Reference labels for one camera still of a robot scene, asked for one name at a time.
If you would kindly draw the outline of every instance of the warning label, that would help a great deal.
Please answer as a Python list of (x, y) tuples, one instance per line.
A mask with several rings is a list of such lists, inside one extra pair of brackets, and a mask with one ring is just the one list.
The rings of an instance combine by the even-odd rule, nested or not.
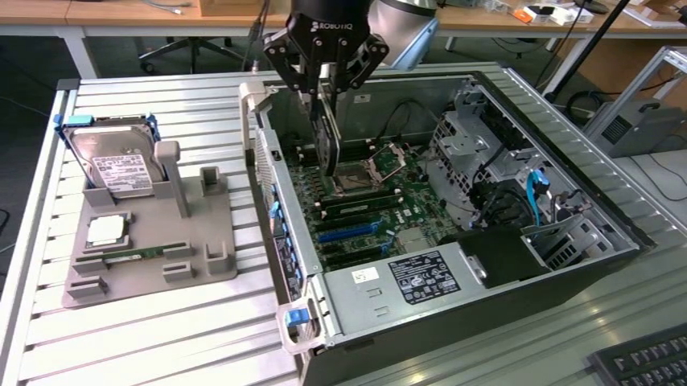
[(423, 303), (460, 290), (439, 251), (388, 263), (408, 304)]
[(151, 189), (152, 181), (143, 155), (117, 155), (112, 157), (95, 157), (100, 177), (111, 192), (137, 191)]

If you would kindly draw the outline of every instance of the workbench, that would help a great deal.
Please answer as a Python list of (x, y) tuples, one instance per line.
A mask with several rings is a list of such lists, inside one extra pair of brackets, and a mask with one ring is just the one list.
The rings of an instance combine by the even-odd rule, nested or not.
[[(488, 72), (508, 97), (531, 98), (536, 119), (544, 101), (519, 77), (511, 80), (512, 70), (496, 64), (435, 64), (419, 71), (448, 67)], [(277, 300), (239, 136), (237, 87), (251, 79), (276, 75), (83, 80), (77, 89), (57, 91), (52, 115), (153, 112), (163, 139), (179, 141), (181, 175), (217, 166), (228, 176), (239, 276), (80, 310), (61, 307), (84, 177), (48, 124), (0, 302), (3, 386), (297, 384), (296, 363), (281, 350), (273, 320)], [(668, 211), (636, 170), (592, 159), (582, 133), (562, 115), (554, 118), (562, 125), (543, 126), (546, 135), (656, 241), (656, 249), (562, 306), (344, 386), (595, 385), (590, 353), (687, 322), (687, 220), (667, 220)]]
[[(272, 14), (267, 18), (267, 31), (283, 28), (288, 1), (272, 1)], [(176, 15), (159, 10), (140, 0), (105, 2), (71, 2), (69, 0), (0, 0), (0, 35), (59, 36), (83, 79), (97, 78), (97, 68), (91, 57), (85, 38), (93, 36), (247, 36), (255, 17), (203, 17), (197, 6), (183, 9)], [(438, 36), (450, 37), (447, 49), (455, 38), (562, 38), (568, 27), (554, 23), (527, 25), (508, 14), (487, 13), (482, 8), (447, 7), (438, 12)], [(571, 38), (578, 39), (566, 60), (547, 86), (550, 91), (568, 70), (602, 25), (604, 15), (596, 15), (590, 24), (575, 27)], [(622, 14), (612, 25), (607, 39), (683, 39), (687, 29), (655, 29)]]

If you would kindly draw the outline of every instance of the keyboard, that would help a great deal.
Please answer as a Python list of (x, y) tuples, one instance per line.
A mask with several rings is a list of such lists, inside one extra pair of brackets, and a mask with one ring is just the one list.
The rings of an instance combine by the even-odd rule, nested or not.
[(606, 385), (687, 386), (687, 323), (595, 352)]

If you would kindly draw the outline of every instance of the blue pcie slot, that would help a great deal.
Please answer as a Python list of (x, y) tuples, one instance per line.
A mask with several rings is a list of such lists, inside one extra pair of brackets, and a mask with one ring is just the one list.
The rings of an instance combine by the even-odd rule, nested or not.
[(351, 228), (351, 229), (344, 229), (342, 231), (324, 233), (323, 235), (317, 236), (317, 242), (328, 243), (331, 241), (350, 239), (351, 237), (371, 235), (371, 234), (376, 233), (380, 223), (382, 223), (382, 220), (379, 220), (375, 223), (362, 225), (358, 228)]

